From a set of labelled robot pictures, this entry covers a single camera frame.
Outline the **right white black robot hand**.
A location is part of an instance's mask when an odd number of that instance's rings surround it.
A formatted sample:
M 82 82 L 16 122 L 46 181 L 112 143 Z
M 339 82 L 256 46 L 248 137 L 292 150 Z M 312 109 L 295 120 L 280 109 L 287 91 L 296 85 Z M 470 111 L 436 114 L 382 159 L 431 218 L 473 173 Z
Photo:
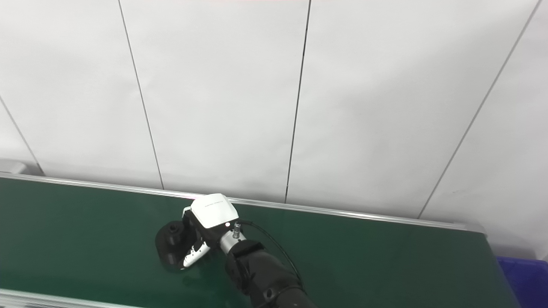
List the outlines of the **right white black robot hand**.
M 231 244 L 239 241 L 234 238 L 238 221 L 237 210 L 221 193 L 202 195 L 184 208 L 182 222 L 190 228 L 193 237 L 181 262 L 181 268 L 191 267 L 212 249 L 221 248 L 226 252 L 223 248 L 225 239 L 233 238 L 229 240 Z

